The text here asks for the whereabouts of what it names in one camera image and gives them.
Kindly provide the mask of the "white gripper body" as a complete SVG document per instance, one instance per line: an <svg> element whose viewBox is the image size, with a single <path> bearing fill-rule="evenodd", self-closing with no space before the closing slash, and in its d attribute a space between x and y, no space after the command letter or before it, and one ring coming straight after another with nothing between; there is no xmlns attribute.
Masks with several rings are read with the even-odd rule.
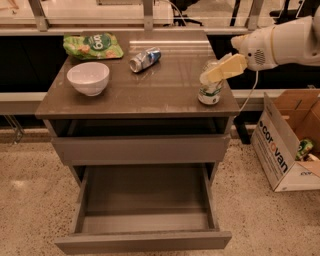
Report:
<svg viewBox="0 0 320 256"><path fill-rule="evenodd" d="M272 50L273 29L274 26L261 28L231 39L232 47L246 58L249 70L261 71L277 66Z"/></svg>

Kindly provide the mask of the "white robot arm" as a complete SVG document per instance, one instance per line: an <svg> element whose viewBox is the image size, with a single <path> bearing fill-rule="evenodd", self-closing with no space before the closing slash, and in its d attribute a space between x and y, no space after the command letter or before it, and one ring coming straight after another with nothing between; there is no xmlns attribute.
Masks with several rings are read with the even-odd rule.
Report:
<svg viewBox="0 0 320 256"><path fill-rule="evenodd" d="M200 75L202 85L210 85L241 75L246 69L262 71L284 64L318 66L320 16L306 16L279 25L235 36L231 45L237 54L226 54Z"/></svg>

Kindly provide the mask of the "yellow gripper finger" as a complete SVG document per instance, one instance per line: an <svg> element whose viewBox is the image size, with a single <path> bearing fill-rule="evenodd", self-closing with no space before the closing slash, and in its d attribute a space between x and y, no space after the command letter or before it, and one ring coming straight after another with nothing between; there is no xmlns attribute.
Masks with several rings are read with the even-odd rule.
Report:
<svg viewBox="0 0 320 256"><path fill-rule="evenodd" d="M218 70L221 72L222 80L238 76L247 68L247 60L242 54L234 54L223 62L218 62Z"/></svg>
<svg viewBox="0 0 320 256"><path fill-rule="evenodd" d="M219 59L219 62L223 62L226 61L227 59L229 59L230 57L232 57L232 53L228 53L226 55L224 55L221 59Z"/></svg>

